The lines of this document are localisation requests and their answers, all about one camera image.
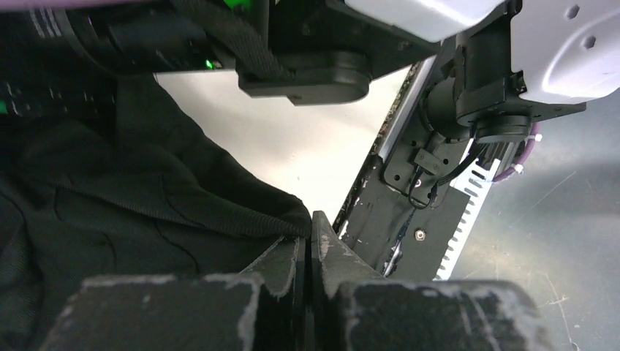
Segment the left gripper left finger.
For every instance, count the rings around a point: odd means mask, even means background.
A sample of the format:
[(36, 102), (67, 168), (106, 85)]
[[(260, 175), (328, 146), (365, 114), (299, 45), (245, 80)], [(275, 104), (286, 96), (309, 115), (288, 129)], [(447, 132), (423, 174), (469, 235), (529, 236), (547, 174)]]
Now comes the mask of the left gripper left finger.
[(279, 239), (240, 273), (97, 276), (44, 350), (296, 350), (305, 241)]

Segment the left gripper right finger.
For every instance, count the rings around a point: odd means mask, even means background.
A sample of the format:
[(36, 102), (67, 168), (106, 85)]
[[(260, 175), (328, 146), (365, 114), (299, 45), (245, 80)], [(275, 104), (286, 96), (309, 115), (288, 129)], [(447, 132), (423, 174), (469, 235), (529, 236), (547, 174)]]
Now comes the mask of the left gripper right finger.
[(552, 350), (534, 301), (506, 281), (386, 279), (312, 215), (318, 350)]

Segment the black garment corner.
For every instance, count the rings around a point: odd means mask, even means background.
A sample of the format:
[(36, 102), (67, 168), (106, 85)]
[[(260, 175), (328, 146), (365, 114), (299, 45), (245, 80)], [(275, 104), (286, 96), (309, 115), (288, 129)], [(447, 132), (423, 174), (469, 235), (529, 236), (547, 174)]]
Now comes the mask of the black garment corner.
[(152, 75), (110, 119), (1, 118), (1, 348), (35, 350), (84, 279), (237, 273), (306, 237), (302, 201), (207, 138)]

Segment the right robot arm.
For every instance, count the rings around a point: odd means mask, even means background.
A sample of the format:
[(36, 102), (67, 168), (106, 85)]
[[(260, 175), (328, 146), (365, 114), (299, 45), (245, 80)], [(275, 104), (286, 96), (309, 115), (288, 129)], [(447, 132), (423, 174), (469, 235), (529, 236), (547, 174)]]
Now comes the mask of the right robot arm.
[(447, 140), (518, 141), (619, 88), (617, 1), (3, 1), (1, 112), (110, 115), (116, 82), (234, 70), (250, 97), (354, 102), (436, 59), (420, 116)]

